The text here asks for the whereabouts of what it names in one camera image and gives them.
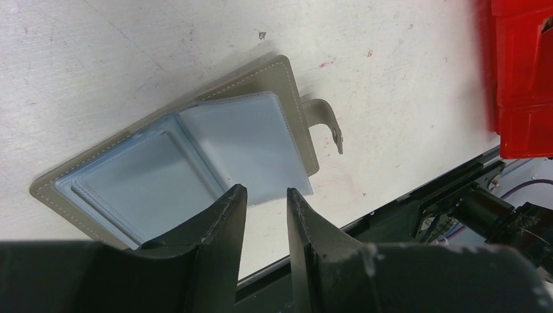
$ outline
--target white table surface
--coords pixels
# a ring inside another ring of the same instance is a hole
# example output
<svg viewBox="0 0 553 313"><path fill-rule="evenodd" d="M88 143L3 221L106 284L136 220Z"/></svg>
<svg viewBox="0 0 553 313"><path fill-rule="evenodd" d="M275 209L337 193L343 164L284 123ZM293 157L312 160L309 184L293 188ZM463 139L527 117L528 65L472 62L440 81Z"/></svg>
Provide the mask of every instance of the white table surface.
<svg viewBox="0 0 553 313"><path fill-rule="evenodd" d="M267 53L344 133L339 155L311 128L309 203L337 226L375 210L498 144L471 2L0 0L0 240L86 239L33 179ZM240 277L286 254L285 201L249 209Z"/></svg>

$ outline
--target red plastic bin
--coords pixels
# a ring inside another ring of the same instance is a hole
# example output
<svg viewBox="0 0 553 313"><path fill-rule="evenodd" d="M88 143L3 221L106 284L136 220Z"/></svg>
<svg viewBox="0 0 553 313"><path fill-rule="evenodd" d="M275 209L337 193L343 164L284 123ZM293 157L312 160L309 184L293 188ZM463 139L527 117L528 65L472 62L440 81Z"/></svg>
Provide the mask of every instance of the red plastic bin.
<svg viewBox="0 0 553 313"><path fill-rule="evenodd" d="M553 0L492 0L503 158L553 157Z"/></svg>

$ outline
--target wallet strap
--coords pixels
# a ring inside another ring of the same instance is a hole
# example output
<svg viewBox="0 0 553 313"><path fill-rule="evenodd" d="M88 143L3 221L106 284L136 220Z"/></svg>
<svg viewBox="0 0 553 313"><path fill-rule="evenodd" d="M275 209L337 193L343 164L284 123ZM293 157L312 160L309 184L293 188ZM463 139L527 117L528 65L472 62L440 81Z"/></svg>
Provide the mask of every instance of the wallet strap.
<svg viewBox="0 0 553 313"><path fill-rule="evenodd" d="M312 99L304 102L302 105L307 117L307 126L327 125L332 132L332 139L338 147L338 153L343 154L342 142L344 138L330 104L323 99Z"/></svg>

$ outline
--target beige leather wallet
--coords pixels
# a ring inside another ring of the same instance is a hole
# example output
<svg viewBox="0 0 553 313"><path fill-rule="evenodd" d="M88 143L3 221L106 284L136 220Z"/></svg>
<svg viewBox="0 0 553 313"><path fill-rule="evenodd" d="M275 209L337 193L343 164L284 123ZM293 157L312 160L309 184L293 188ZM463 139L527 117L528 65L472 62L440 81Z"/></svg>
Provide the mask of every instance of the beige leather wallet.
<svg viewBox="0 0 553 313"><path fill-rule="evenodd" d="M308 130L309 127L317 124L327 125L332 132L338 152L342 153L342 133L332 108L328 102L321 99L312 99L301 103L290 61L287 57L279 55L263 62L261 65L249 68L250 70L232 76L232 79L208 90L208 92L179 100L159 109L104 142L49 171L33 182L30 187L31 195L63 216L92 239L104 241L118 248L127 248L128 245L61 195L53 186L56 180L64 174L84 166L168 113L181 112L197 101L224 99L266 91L274 93L280 100L282 113L289 126L307 175L311 176L319 170L317 156Z"/></svg>

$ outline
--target wire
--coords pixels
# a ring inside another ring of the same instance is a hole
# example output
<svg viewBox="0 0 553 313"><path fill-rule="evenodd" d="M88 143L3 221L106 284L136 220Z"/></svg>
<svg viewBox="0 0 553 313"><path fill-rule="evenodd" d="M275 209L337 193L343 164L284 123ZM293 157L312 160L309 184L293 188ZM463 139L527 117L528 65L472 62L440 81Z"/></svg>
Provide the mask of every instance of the wire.
<svg viewBox="0 0 553 313"><path fill-rule="evenodd" d="M522 189L524 187L527 187L527 186L530 186L530 185L534 185L534 184L550 184L550 185L553 185L553 181L551 179L534 179L532 181L526 181L526 182L514 187L513 189L507 191L504 195L502 195L500 197L500 199L505 200L511 194L514 194L515 192L519 191L520 189Z"/></svg>

